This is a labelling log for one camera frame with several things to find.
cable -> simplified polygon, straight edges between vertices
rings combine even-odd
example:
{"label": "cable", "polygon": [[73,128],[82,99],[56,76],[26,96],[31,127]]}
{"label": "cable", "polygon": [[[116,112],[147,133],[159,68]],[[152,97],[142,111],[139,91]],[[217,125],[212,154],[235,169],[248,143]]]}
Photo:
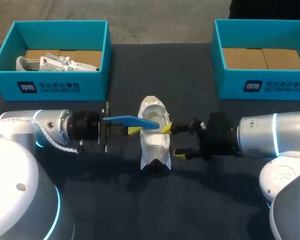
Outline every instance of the cable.
{"label": "cable", "polygon": [[19,120],[19,121],[27,121],[27,122],[31,122],[33,123],[35,126],[37,126],[40,131],[42,132],[42,134],[44,135],[44,137],[48,140],[48,142],[55,147],[56,149],[59,149],[61,151],[64,152],[68,152],[68,153],[75,153],[75,154],[79,154],[78,150],[76,148],[69,148],[69,147],[64,147],[59,145],[58,143],[56,143],[49,135],[49,133],[47,132],[47,130],[45,129],[45,127],[38,122],[35,119],[29,118],[29,117],[8,117],[8,118],[4,118],[1,119],[0,121],[15,121],[15,120]]}

logo on box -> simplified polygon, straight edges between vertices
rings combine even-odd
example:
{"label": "logo on box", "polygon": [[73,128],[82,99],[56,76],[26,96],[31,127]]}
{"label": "logo on box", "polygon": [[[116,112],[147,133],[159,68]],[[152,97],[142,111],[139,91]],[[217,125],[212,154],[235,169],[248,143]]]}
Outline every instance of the logo on box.
{"label": "logo on box", "polygon": [[244,85],[244,92],[257,93],[260,91],[262,86],[261,80],[248,80]]}
{"label": "logo on box", "polygon": [[32,81],[18,81],[17,82],[20,90],[24,94],[37,94],[37,89]]}

sneaker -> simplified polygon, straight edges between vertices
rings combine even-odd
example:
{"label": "sneaker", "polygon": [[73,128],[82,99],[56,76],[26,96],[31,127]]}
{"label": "sneaker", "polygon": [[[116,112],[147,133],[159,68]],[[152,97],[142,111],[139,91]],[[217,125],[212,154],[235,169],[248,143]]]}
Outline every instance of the sneaker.
{"label": "sneaker", "polygon": [[54,72],[96,72],[93,65],[75,62],[70,57],[55,56],[47,53],[40,59],[26,59],[19,56],[16,59],[17,71],[54,71]]}
{"label": "sneaker", "polygon": [[19,56],[16,59],[17,71],[39,71],[40,59],[26,59],[23,56]]}
{"label": "sneaker", "polygon": [[140,131],[142,157],[140,169],[153,160],[159,160],[171,170],[170,134],[161,134],[162,129],[170,124],[165,105],[155,96],[147,96],[140,105],[138,118],[159,123],[159,129]]}

black cloth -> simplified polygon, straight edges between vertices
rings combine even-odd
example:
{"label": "black cloth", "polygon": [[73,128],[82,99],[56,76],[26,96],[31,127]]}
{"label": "black cloth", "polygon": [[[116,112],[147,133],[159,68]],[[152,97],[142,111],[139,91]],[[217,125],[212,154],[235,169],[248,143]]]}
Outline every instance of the black cloth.
{"label": "black cloth", "polygon": [[[223,111],[244,116],[300,111],[300,102],[218,100],[210,44],[114,45],[110,111],[137,115],[142,99],[157,96],[172,121],[207,121]],[[100,109],[100,102],[4,102],[11,110]],[[194,135],[171,136],[171,149],[196,148]],[[75,217],[78,240],[273,240],[269,209],[259,188],[264,159],[216,157],[185,161],[172,156],[161,178],[140,172],[140,138],[112,137],[107,154],[78,156],[38,149],[37,159],[62,191]],[[96,180],[71,177],[93,172]]]}
{"label": "black cloth", "polygon": [[229,18],[300,20],[300,0],[232,0]]}

cardboard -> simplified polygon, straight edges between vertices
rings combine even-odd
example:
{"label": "cardboard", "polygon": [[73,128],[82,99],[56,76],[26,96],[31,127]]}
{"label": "cardboard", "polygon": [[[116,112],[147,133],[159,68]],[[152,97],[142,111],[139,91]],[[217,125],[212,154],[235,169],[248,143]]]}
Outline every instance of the cardboard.
{"label": "cardboard", "polygon": [[297,50],[272,48],[263,48],[262,50],[268,69],[300,70],[300,58]]}
{"label": "cardboard", "polygon": [[75,51],[75,62],[90,64],[100,68],[102,51]]}
{"label": "cardboard", "polygon": [[228,69],[268,69],[262,49],[223,48]]}
{"label": "cardboard", "polygon": [[25,53],[26,59],[40,59],[45,56],[47,53],[59,56],[60,50],[27,50]]}

